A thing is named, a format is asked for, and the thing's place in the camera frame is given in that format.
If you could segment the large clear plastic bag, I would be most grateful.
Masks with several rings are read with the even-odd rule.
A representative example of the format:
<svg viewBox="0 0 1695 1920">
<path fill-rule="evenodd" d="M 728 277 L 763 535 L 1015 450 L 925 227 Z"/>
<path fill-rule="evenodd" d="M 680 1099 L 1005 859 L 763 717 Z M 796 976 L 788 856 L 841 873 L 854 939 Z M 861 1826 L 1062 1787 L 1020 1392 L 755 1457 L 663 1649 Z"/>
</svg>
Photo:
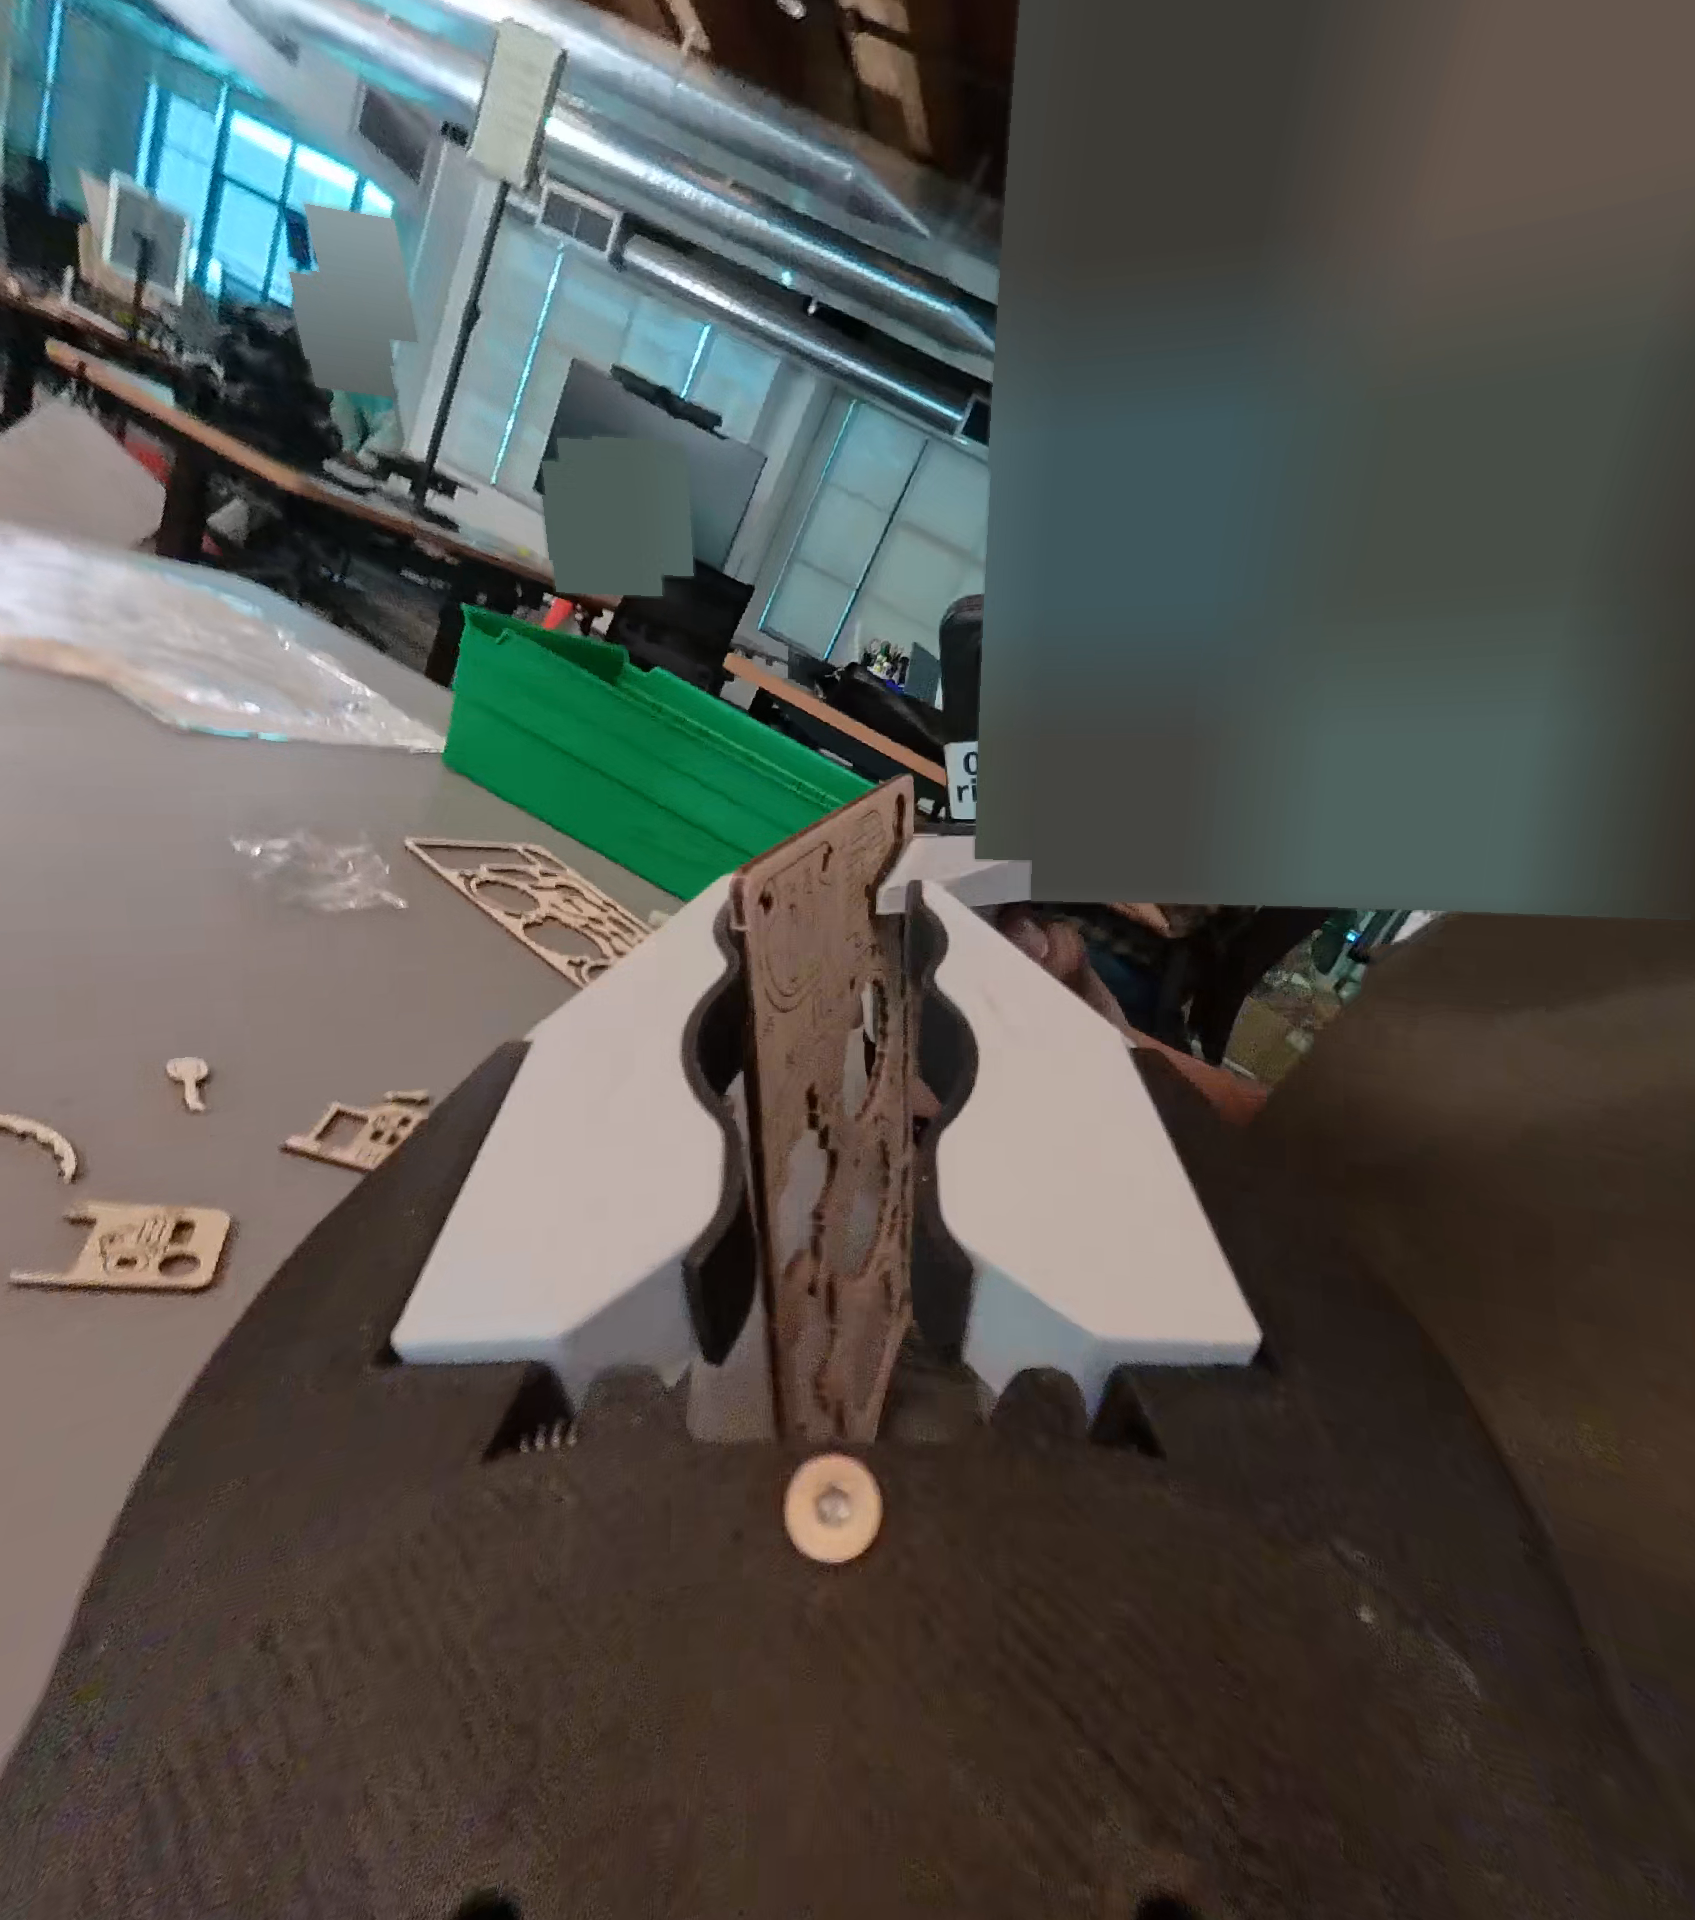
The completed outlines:
<svg viewBox="0 0 1695 1920">
<path fill-rule="evenodd" d="M 273 588 L 154 556 L 158 518 L 156 477 L 91 412 L 48 402 L 0 432 L 0 662 L 183 733 L 445 752 L 362 673 L 379 652 Z"/>
</svg>

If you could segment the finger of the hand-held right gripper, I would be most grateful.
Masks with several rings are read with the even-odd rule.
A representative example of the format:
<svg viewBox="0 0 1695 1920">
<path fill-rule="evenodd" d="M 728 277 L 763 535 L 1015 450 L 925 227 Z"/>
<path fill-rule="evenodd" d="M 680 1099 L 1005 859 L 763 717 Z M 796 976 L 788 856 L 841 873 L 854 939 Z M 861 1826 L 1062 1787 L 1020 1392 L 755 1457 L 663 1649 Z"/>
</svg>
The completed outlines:
<svg viewBox="0 0 1695 1920">
<path fill-rule="evenodd" d="M 971 834 L 925 834 L 916 851 L 916 875 L 969 908 L 1024 905 L 1037 897 L 1028 859 L 981 856 Z"/>
</svg>

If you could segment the green plastic bin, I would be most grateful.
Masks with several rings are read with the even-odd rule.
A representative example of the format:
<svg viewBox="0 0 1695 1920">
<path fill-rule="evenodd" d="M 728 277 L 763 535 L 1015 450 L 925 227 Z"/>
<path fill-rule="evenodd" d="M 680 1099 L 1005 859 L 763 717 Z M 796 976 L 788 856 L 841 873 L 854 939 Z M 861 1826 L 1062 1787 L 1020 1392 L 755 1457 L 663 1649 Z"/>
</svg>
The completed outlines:
<svg viewBox="0 0 1695 1920">
<path fill-rule="evenodd" d="M 676 900 L 871 788 L 606 638 L 461 610 L 451 772 Z"/>
</svg>

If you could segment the wooden puzzle sheet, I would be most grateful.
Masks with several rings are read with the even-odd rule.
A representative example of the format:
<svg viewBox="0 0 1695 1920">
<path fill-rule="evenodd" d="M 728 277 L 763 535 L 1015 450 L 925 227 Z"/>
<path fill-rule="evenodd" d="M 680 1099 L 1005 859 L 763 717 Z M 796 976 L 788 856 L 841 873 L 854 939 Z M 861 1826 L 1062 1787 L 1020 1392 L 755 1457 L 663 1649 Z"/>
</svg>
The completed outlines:
<svg viewBox="0 0 1695 1920">
<path fill-rule="evenodd" d="M 908 777 L 749 859 L 730 885 L 776 1421 L 867 1444 L 912 1327 L 916 1017 L 908 932 L 881 892 Z"/>
</svg>

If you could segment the person's brown shirt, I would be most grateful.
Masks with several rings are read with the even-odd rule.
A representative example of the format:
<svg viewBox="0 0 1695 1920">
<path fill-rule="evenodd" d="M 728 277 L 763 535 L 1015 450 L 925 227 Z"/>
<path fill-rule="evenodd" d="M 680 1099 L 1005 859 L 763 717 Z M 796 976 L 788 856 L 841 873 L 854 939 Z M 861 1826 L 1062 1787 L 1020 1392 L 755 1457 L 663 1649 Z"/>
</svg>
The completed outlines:
<svg viewBox="0 0 1695 1920">
<path fill-rule="evenodd" d="M 1695 1834 L 1695 921 L 1443 915 L 1257 1131 L 1460 1375 Z"/>
</svg>

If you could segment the grid-slotted wooden piece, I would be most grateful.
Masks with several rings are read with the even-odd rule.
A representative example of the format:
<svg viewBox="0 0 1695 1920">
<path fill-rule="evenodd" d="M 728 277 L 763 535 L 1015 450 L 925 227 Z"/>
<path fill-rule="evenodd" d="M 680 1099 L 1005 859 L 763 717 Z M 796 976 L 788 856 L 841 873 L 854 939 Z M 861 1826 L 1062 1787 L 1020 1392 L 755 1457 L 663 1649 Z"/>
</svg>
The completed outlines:
<svg viewBox="0 0 1695 1920">
<path fill-rule="evenodd" d="M 431 1090 L 386 1090 L 374 1102 L 336 1099 L 312 1129 L 284 1138 L 284 1151 L 298 1160 L 370 1172 L 420 1131 L 431 1102 Z"/>
</svg>

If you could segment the wooden sheet with gear hole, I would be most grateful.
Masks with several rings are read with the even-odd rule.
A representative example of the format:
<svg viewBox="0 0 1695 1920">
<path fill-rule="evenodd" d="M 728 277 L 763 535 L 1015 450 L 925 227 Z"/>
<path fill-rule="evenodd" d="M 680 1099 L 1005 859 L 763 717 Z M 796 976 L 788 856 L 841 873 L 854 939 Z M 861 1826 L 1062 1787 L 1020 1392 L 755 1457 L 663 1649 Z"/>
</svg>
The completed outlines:
<svg viewBox="0 0 1695 1920">
<path fill-rule="evenodd" d="M 602 979 L 659 926 L 533 839 L 407 836 L 404 849 L 575 990 Z"/>
</svg>

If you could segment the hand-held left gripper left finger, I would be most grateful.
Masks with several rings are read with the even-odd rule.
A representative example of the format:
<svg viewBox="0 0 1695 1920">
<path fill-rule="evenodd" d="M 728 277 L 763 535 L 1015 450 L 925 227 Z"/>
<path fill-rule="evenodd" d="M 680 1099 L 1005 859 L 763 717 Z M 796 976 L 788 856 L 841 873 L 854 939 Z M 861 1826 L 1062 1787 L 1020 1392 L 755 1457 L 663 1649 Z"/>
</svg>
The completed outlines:
<svg viewBox="0 0 1695 1920">
<path fill-rule="evenodd" d="M 758 1286 L 720 875 L 541 1020 L 393 1327 L 401 1362 L 721 1362 Z"/>
</svg>

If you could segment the grey desk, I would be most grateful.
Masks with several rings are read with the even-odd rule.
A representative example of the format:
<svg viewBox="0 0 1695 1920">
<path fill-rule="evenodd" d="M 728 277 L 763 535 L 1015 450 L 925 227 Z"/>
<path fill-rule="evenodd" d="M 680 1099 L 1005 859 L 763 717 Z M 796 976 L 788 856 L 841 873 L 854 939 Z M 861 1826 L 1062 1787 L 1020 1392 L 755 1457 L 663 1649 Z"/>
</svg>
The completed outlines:
<svg viewBox="0 0 1695 1920">
<path fill-rule="evenodd" d="M 257 890 L 236 834 L 366 839 L 407 911 L 312 912 Z M 445 1097 L 568 996 L 420 866 L 407 836 L 533 839 L 636 915 L 674 900 L 435 754 L 182 733 L 101 683 L 0 662 L 0 1769 L 91 1568 L 195 1375 L 350 1189 L 284 1138 L 331 1099 Z M 186 1114 L 169 1058 L 213 1065 Z M 66 1269 L 91 1199 L 233 1213 L 192 1295 L 11 1286 Z"/>
</svg>

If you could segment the black pole sign stand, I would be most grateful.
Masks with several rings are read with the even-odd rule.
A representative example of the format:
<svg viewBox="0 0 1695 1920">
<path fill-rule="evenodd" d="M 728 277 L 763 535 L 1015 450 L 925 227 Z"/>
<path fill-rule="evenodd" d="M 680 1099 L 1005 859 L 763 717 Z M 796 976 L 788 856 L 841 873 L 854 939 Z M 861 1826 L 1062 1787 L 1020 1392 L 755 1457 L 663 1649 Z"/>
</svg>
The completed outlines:
<svg viewBox="0 0 1695 1920">
<path fill-rule="evenodd" d="M 427 423 L 427 444 L 421 471 L 410 481 L 414 509 L 445 522 L 448 514 L 432 506 L 432 494 L 451 494 L 452 487 L 442 474 L 442 453 L 448 440 L 451 412 L 459 398 L 464 367 L 476 324 L 482 320 L 482 299 L 489 265 L 497 248 L 497 232 L 516 195 L 524 195 L 544 162 L 547 119 L 558 99 L 565 72 L 565 48 L 520 20 L 502 20 L 496 27 L 496 53 L 486 63 L 482 85 L 476 129 L 469 139 L 469 167 L 492 184 L 482 227 L 478 248 L 468 269 L 456 269 L 448 320 L 451 354 L 439 371 L 439 392 Z"/>
</svg>

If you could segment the notched square wooden piece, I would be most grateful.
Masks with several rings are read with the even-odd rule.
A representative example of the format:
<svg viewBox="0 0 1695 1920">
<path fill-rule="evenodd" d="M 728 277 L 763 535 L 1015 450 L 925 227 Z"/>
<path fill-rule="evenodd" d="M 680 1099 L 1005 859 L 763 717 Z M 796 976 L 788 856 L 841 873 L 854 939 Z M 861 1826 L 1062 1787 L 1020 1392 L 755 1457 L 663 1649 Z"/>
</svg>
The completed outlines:
<svg viewBox="0 0 1695 1920">
<path fill-rule="evenodd" d="M 91 1199 L 66 1213 L 86 1229 L 66 1269 L 18 1269 L 11 1286 L 66 1291 L 192 1295 L 217 1281 L 236 1220 L 203 1205 Z"/>
</svg>

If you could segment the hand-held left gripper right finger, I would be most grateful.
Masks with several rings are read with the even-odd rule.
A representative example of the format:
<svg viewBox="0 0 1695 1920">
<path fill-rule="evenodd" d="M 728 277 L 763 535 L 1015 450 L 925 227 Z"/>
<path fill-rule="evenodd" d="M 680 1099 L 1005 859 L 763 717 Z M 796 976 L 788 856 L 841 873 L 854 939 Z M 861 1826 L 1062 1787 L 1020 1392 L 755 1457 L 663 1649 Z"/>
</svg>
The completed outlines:
<svg viewBox="0 0 1695 1920">
<path fill-rule="evenodd" d="M 962 1358 L 991 1392 L 1052 1372 L 1249 1365 L 1263 1329 L 1124 1034 L 939 881 L 933 987 L 976 1048 L 933 1148 L 971 1263 Z"/>
</svg>

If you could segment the dark monitor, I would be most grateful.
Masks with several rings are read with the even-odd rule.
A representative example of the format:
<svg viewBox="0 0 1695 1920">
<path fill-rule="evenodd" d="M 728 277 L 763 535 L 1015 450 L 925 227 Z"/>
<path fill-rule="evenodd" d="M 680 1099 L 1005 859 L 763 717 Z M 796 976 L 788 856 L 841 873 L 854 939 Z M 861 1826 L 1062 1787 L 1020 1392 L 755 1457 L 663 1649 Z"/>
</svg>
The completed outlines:
<svg viewBox="0 0 1695 1920">
<path fill-rule="evenodd" d="M 622 367 L 571 362 L 536 481 L 548 563 L 568 555 L 571 586 L 626 594 L 725 570 L 763 454 L 715 423 Z"/>
</svg>

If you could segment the small clear plastic bag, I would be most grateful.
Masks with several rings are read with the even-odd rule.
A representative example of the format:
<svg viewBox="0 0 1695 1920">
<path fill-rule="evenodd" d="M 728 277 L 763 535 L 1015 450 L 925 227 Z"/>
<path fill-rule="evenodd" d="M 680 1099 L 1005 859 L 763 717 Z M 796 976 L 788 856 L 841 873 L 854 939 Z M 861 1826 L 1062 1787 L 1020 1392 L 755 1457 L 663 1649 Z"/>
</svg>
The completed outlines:
<svg viewBox="0 0 1695 1920">
<path fill-rule="evenodd" d="M 285 834 L 236 834 L 229 849 L 244 859 L 257 890 L 312 912 L 407 911 L 393 888 L 393 867 L 366 839 L 329 839 L 305 827 Z"/>
</svg>

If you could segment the person's right hand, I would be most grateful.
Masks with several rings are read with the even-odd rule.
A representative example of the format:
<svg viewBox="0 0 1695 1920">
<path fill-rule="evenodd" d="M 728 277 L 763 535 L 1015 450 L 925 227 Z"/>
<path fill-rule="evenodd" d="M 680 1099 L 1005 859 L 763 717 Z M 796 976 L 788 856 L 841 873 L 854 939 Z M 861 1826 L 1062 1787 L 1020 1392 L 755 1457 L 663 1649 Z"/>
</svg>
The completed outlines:
<svg viewBox="0 0 1695 1920">
<path fill-rule="evenodd" d="M 1087 946 L 1076 921 L 1052 918 L 1031 901 L 1020 901 L 1005 905 L 995 912 L 995 929 L 1044 972 L 1049 972 L 1065 990 L 1113 1023 L 1130 1047 L 1144 1041 L 1144 1034 L 1126 1020 L 1124 1006 L 1110 983 L 1095 969 L 1093 950 Z"/>
</svg>

